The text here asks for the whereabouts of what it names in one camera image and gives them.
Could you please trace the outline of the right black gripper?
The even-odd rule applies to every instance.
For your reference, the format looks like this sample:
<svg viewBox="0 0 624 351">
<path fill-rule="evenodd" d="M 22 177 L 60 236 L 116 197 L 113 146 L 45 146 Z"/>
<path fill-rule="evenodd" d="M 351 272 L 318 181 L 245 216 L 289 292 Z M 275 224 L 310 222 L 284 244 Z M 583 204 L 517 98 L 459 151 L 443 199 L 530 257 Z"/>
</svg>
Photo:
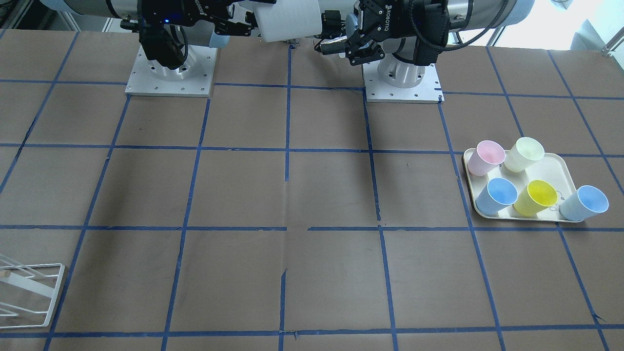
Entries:
<svg viewBox="0 0 624 351">
<path fill-rule="evenodd" d="M 235 0 L 139 0 L 138 15 L 152 26 L 193 27 L 200 20 L 211 22 L 215 33 L 250 37 L 258 27 L 255 15 L 247 11 L 243 22 L 234 22 Z M 241 0 L 240 6 L 272 6 L 276 0 Z"/>
</svg>

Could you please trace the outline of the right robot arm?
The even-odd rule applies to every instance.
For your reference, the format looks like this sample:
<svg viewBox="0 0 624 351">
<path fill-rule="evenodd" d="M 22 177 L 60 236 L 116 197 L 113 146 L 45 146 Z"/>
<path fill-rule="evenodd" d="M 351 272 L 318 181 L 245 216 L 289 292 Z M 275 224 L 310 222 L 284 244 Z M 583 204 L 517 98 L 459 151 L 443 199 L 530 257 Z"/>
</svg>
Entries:
<svg viewBox="0 0 624 351">
<path fill-rule="evenodd" d="M 193 27 L 201 35 L 250 37 L 259 34 L 252 9 L 240 0 L 43 0 L 52 10 L 121 20 L 120 27 L 138 33 L 146 60 L 169 71 L 188 69 Z M 243 9 L 235 18 L 237 7 Z"/>
</svg>

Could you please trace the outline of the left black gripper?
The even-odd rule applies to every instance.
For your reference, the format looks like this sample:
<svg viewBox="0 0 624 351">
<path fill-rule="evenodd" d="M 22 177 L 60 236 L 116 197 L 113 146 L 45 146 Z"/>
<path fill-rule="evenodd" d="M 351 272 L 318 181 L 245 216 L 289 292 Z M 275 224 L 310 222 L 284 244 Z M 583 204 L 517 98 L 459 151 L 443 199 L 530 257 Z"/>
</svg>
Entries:
<svg viewBox="0 0 624 351">
<path fill-rule="evenodd" d="M 357 63 L 365 64 L 387 56 L 381 43 L 415 37 L 412 58 L 415 66 L 435 64 L 445 51 L 450 32 L 446 0 L 360 0 L 357 3 Z M 341 27 L 339 10 L 321 13 L 322 27 Z M 314 50 L 323 55 L 343 54 L 348 38 L 321 39 Z"/>
</svg>

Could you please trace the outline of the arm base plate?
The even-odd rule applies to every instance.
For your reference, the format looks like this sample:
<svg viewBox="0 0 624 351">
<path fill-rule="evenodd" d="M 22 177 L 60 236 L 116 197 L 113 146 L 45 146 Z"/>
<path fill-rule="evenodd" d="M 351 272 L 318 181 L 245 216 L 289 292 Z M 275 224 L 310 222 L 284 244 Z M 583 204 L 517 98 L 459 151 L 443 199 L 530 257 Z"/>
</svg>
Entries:
<svg viewBox="0 0 624 351">
<path fill-rule="evenodd" d="M 218 49 L 190 46 L 189 57 L 175 70 L 147 60 L 141 47 L 125 93 L 131 96 L 209 98 Z"/>
<path fill-rule="evenodd" d="M 379 103 L 444 102 L 435 64 L 414 66 L 388 56 L 362 65 L 366 100 Z"/>
</svg>

